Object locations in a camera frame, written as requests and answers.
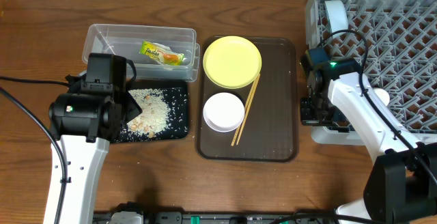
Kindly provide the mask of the light blue bowl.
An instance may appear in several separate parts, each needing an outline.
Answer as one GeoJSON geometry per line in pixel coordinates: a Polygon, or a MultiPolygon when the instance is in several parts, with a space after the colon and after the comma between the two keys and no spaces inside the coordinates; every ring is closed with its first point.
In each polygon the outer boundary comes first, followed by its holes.
{"type": "Polygon", "coordinates": [[[343,34],[341,30],[349,28],[348,17],[345,5],[340,0],[325,1],[326,15],[333,38],[338,38],[343,34]]]}

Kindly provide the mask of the rice food waste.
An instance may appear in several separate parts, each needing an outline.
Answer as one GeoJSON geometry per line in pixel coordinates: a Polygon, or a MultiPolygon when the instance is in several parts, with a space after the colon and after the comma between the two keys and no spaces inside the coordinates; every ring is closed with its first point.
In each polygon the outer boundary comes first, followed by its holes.
{"type": "Polygon", "coordinates": [[[162,89],[133,89],[129,93],[142,112],[127,123],[128,131],[152,139],[168,129],[170,108],[162,89]]]}

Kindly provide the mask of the white cup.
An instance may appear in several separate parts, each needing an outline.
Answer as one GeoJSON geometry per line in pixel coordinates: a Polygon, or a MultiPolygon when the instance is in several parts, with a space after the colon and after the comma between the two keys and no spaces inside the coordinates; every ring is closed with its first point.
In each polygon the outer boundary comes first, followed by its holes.
{"type": "Polygon", "coordinates": [[[390,95],[387,91],[382,88],[376,87],[373,88],[374,93],[377,97],[383,102],[383,104],[387,107],[390,103],[390,95]]]}

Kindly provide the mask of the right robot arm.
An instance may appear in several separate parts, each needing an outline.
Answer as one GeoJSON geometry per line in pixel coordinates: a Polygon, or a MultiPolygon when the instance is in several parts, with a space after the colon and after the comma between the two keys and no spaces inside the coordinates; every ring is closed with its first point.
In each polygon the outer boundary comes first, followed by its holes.
{"type": "Polygon", "coordinates": [[[396,120],[356,60],[333,61],[323,48],[313,48],[300,66],[309,92],[301,102],[301,122],[328,126],[339,111],[373,163],[362,198],[335,210],[339,222],[408,223],[436,215],[436,144],[421,142],[396,120]]]}

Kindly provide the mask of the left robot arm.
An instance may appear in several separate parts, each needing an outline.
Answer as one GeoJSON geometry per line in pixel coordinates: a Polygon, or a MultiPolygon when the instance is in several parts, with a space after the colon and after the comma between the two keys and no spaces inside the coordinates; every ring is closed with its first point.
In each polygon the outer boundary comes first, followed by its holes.
{"type": "Polygon", "coordinates": [[[91,223],[100,172],[110,143],[142,110],[129,94],[133,61],[92,53],[87,70],[66,76],[68,90],[48,109],[51,183],[45,223],[91,223]]]}

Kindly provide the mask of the white bowl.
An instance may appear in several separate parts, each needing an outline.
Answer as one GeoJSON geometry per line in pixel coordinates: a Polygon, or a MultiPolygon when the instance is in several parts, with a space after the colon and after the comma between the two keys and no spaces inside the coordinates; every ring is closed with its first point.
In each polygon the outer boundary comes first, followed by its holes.
{"type": "Polygon", "coordinates": [[[230,132],[241,125],[245,115],[242,101],[234,94],[221,92],[206,100],[203,118],[217,132],[230,132]]]}

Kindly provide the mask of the green snack wrapper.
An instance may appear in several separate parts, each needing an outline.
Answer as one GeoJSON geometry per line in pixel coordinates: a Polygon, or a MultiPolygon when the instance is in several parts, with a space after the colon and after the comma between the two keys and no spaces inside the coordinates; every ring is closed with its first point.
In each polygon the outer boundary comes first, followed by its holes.
{"type": "Polygon", "coordinates": [[[168,46],[147,41],[143,41],[139,53],[168,66],[180,66],[185,59],[183,53],[176,53],[168,46]]]}

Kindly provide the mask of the yellow plate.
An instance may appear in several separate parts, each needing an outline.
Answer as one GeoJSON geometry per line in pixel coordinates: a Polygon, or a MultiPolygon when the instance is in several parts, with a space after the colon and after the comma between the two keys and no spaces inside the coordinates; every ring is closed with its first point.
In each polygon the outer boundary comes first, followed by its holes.
{"type": "Polygon", "coordinates": [[[262,56],[251,41],[240,36],[214,40],[203,56],[206,76],[216,85],[239,89],[252,83],[262,69],[262,56]]]}

